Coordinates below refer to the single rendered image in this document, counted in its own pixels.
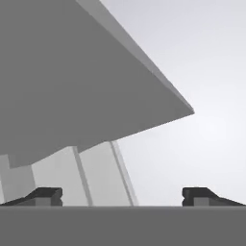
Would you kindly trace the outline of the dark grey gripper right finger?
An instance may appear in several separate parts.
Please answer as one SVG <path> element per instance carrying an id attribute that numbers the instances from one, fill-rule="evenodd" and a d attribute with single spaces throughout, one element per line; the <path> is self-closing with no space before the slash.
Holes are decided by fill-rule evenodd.
<path id="1" fill-rule="evenodd" d="M 184 207 L 213 207 L 213 206 L 236 206 L 244 207 L 244 204 L 219 197 L 207 187 L 184 187 L 182 190 Z"/>

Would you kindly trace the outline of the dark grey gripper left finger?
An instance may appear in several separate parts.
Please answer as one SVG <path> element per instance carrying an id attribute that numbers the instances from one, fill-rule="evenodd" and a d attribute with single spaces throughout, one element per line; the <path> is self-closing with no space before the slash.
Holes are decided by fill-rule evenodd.
<path id="1" fill-rule="evenodd" d="M 3 203 L 2 207 L 61 207 L 61 187 L 38 187 L 25 197 L 17 198 Z"/>

